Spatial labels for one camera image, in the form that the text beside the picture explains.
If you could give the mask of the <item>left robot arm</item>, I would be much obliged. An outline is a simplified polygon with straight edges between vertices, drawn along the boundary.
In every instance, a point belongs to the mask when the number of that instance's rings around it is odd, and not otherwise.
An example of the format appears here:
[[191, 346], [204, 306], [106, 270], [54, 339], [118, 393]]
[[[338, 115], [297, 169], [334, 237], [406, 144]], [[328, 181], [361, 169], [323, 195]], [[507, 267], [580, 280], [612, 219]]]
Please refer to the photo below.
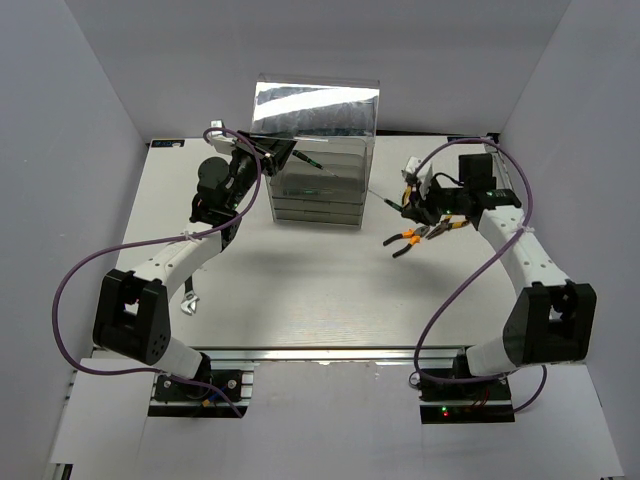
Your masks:
[[191, 399], [210, 390], [210, 360], [173, 337], [169, 302], [231, 244], [245, 212], [241, 203], [256, 199], [262, 178], [279, 173], [296, 145], [290, 137], [234, 133], [221, 124], [205, 130], [203, 139], [217, 154], [197, 170], [186, 229], [146, 262], [106, 274], [93, 328], [96, 345], [176, 377]]

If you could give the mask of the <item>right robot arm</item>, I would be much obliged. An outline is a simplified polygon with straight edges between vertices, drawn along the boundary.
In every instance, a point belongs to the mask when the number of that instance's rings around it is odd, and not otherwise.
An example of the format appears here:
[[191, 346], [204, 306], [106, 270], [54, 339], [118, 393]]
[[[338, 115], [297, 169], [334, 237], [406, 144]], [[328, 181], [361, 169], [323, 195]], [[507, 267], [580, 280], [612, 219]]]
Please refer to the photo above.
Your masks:
[[490, 378], [529, 365], [584, 360], [596, 292], [588, 283], [572, 281], [547, 254], [514, 191], [498, 187], [492, 156], [460, 156], [455, 187], [442, 186], [431, 168], [419, 164], [412, 157], [403, 171], [409, 187], [404, 217], [433, 228], [441, 227], [447, 215], [464, 217], [494, 249], [517, 296], [501, 333], [460, 350], [444, 382], [472, 399]]

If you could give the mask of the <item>clear plastic drawer cabinet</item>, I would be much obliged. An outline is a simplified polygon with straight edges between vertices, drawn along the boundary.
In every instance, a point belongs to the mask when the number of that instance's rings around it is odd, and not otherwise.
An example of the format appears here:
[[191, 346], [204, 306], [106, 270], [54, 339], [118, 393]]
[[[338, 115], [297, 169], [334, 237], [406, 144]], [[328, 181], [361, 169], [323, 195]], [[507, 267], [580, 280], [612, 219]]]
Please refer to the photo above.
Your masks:
[[276, 222], [359, 228], [376, 140], [377, 80], [261, 74], [249, 133], [293, 145], [268, 180]]

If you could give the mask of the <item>clear hinged cabinet lid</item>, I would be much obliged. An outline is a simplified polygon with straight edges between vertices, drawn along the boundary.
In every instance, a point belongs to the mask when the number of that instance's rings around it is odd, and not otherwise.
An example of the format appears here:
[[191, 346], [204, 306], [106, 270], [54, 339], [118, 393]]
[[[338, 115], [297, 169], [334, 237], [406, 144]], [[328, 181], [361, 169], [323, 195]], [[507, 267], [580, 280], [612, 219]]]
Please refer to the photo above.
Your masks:
[[280, 138], [373, 138], [379, 96], [377, 80], [262, 73], [249, 132]]

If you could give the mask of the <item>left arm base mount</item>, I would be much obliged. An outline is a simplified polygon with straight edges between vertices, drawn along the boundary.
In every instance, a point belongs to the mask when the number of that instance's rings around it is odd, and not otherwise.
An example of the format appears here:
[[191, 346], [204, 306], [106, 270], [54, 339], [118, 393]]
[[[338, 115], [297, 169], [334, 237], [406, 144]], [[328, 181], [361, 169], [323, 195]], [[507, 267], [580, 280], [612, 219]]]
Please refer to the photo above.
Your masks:
[[253, 372], [214, 369], [210, 383], [218, 391], [196, 387], [159, 375], [153, 385], [149, 417], [159, 418], [241, 418], [247, 411], [253, 387]]

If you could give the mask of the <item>yellow handled needle-nose pliers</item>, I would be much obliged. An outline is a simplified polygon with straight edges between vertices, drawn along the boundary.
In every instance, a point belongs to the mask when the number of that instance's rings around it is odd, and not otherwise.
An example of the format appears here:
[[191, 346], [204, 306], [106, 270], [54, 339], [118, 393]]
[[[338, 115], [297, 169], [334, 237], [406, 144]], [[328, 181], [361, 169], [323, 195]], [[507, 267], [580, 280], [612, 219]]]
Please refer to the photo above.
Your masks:
[[411, 201], [412, 195], [415, 193], [416, 188], [414, 186], [408, 185], [402, 195], [402, 205], [407, 205]]

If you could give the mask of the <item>green black screwdriver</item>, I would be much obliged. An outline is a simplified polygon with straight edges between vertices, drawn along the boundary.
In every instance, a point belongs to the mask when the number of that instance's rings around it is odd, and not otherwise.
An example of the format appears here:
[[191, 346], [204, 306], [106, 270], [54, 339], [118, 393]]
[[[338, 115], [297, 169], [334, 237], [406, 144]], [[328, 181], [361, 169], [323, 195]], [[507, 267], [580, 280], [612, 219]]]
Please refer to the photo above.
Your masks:
[[290, 188], [283, 189], [282, 195], [287, 197], [294, 196], [321, 196], [331, 195], [333, 191], [331, 189], [318, 189], [318, 188]]
[[386, 198], [386, 197], [383, 197], [382, 195], [380, 195], [380, 194], [376, 193], [376, 192], [375, 192], [375, 191], [373, 191], [372, 189], [368, 189], [368, 193], [369, 193], [369, 194], [371, 194], [371, 195], [373, 195], [373, 196], [375, 196], [376, 198], [378, 198], [378, 199], [382, 200], [386, 205], [388, 205], [388, 206], [389, 206], [389, 207], [391, 207], [392, 209], [394, 209], [394, 210], [396, 210], [396, 211], [398, 211], [398, 212], [401, 212], [401, 211], [402, 211], [402, 208], [403, 208], [403, 207], [402, 207], [401, 205], [399, 205], [398, 203], [396, 203], [396, 202], [394, 202], [394, 201], [392, 201], [392, 200], [390, 200], [390, 199], [388, 199], [388, 198]]
[[295, 156], [296, 158], [298, 158], [299, 160], [307, 163], [308, 165], [316, 168], [316, 169], [324, 171], [324, 172], [328, 173], [329, 175], [331, 175], [333, 177], [337, 177], [337, 175], [334, 172], [330, 171], [328, 168], [326, 168], [325, 166], [323, 166], [319, 162], [313, 160], [311, 157], [309, 157], [308, 155], [304, 154], [303, 152], [301, 152], [299, 150], [293, 150], [292, 151], [292, 155]]

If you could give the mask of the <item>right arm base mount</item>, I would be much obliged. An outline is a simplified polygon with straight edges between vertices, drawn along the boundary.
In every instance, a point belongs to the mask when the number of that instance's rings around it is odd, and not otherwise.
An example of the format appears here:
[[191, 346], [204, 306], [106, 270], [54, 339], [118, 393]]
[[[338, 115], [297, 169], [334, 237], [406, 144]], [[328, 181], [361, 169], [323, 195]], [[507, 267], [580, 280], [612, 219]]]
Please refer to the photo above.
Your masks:
[[419, 411], [423, 425], [515, 421], [511, 390], [506, 380], [446, 385], [423, 382], [417, 373], [413, 373], [408, 383], [419, 393]]

